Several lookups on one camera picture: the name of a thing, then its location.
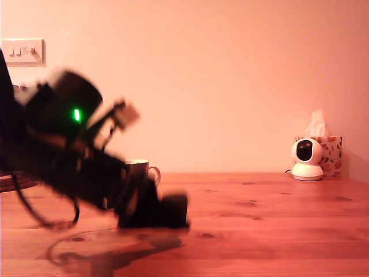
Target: white security camera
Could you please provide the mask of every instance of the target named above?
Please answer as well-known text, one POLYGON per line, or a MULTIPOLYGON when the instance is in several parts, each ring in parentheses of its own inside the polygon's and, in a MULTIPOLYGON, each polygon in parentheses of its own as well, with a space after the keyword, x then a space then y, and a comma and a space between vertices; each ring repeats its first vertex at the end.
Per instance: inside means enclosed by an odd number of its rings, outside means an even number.
POLYGON ((303 138, 292 147, 292 157, 296 164, 292 175, 296 180, 317 181, 322 179, 323 170, 318 164, 322 159, 322 146, 316 140, 303 138))

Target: tissue box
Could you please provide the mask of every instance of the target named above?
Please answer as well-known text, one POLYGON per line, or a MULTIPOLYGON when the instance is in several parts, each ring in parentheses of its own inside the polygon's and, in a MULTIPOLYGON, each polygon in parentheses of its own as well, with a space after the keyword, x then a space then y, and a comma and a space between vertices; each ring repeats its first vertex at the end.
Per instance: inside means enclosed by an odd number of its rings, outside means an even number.
POLYGON ((324 176, 336 177, 341 174, 342 167, 342 137, 327 136, 327 137, 295 137, 295 142, 301 139, 310 138, 320 143, 323 150, 323 157, 319 162, 322 167, 324 176))

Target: white mug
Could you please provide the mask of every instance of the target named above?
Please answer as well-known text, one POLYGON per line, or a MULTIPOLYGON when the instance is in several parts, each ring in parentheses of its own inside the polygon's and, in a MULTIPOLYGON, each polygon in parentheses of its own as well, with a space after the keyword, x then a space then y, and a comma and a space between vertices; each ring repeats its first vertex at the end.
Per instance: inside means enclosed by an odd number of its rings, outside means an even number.
POLYGON ((150 166, 148 160, 125 160, 126 165, 130 167, 132 174, 146 174, 149 175, 149 170, 154 169, 156 172, 155 184, 159 186, 161 180, 160 170, 156 166, 150 166))

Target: camera lens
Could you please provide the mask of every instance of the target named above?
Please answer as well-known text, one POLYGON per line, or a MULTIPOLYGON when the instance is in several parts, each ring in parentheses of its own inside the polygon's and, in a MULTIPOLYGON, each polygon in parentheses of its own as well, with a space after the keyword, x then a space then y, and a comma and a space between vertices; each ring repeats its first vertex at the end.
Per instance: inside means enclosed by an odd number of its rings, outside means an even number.
POLYGON ((312 156, 312 142, 308 140, 299 142, 297 147, 297 156, 304 162, 310 160, 312 156))

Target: table surface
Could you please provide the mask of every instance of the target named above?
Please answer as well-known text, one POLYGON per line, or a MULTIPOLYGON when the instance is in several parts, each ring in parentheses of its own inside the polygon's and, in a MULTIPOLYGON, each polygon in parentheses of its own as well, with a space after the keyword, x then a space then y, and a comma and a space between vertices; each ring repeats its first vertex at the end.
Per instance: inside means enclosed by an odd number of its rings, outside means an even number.
MULTIPOLYGON (((116 229, 81 205, 76 227, 40 228, 1 193, 1 276, 369 276, 369 184, 295 181, 289 173, 163 174, 159 195, 186 189, 190 230, 116 229)), ((24 189, 49 220, 70 201, 24 189)))

